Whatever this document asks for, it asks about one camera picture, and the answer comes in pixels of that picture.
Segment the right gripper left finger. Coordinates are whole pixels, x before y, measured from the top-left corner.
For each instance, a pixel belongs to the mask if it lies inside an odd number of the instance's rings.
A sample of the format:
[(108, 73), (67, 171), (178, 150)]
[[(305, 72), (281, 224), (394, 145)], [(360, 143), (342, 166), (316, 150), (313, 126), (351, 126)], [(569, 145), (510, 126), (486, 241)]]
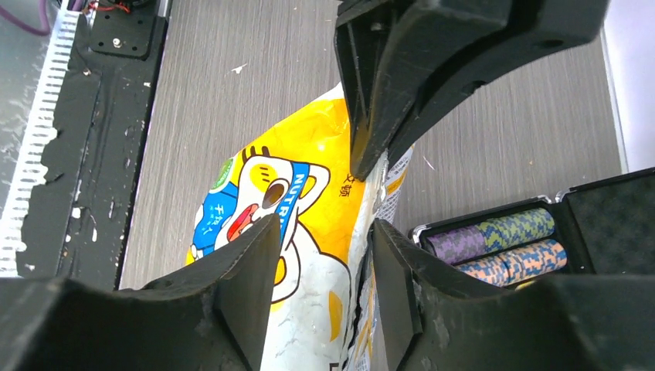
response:
[(3, 370), (258, 370), (280, 222), (139, 290), (73, 279), (1, 281)]

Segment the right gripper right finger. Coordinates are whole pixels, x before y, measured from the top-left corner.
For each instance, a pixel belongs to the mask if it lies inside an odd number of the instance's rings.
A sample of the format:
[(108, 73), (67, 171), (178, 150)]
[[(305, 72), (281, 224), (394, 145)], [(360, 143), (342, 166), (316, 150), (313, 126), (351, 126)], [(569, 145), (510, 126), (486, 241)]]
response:
[(652, 370), (654, 279), (548, 275), (520, 290), (464, 274), (384, 220), (372, 253), (391, 370)]

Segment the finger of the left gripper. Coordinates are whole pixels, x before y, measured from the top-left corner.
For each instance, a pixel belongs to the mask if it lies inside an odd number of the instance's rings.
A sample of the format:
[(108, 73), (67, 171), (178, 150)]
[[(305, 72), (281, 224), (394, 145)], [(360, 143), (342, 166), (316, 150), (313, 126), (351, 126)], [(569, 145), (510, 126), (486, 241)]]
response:
[(378, 79), (382, 116), (403, 120), (390, 164), (477, 89), (553, 53), (592, 42), (606, 1), (413, 1), (394, 28)]
[(350, 120), (350, 172), (367, 177), (403, 120), (382, 116), (382, 59), (389, 38), (413, 1), (340, 1), (334, 50)]

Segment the pet food bag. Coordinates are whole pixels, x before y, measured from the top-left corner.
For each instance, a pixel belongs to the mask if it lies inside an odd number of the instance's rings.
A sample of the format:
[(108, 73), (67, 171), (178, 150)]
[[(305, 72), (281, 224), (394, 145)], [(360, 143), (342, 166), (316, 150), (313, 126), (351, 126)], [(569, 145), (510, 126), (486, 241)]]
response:
[(341, 85), (228, 158), (195, 216), (186, 260), (280, 221), (280, 258), (263, 349), (264, 370), (369, 370), (377, 303), (366, 234), (392, 221), (412, 156), (371, 181), (350, 172)]

